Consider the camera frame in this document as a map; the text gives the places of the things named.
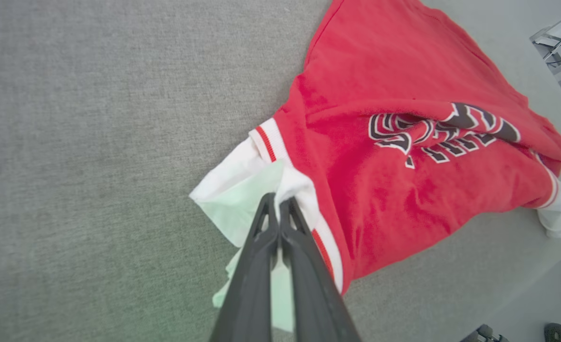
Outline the grey black wheeled base part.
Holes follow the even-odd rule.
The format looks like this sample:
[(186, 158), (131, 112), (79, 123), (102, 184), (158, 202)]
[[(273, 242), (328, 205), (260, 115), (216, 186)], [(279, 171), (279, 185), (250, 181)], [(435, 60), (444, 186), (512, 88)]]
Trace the grey black wheeled base part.
[(503, 335), (495, 335), (489, 325), (483, 324), (460, 342), (509, 342), (509, 340)]

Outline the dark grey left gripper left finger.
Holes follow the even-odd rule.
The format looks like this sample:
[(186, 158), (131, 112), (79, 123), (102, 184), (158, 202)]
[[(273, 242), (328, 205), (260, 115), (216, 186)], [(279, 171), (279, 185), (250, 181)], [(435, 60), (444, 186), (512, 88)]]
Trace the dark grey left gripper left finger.
[(261, 198), (209, 342), (272, 342), (271, 269), (279, 239), (274, 197)]

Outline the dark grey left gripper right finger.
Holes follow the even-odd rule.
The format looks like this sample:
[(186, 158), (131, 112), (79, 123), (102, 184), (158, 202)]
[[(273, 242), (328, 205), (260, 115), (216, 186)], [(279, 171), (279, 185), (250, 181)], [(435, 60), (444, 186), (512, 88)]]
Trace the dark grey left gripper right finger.
[(295, 197), (280, 204), (280, 246), (293, 286), (296, 342), (362, 342)]

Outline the red basketball jersey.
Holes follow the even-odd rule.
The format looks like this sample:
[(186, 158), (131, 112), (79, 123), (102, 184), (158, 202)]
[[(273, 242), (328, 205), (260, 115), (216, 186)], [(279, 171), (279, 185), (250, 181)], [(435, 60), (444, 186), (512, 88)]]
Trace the red basketball jersey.
[(295, 197), (337, 290), (482, 213), (561, 238), (561, 135), (461, 26), (420, 0), (332, 0), (288, 100), (190, 193), (240, 251)]

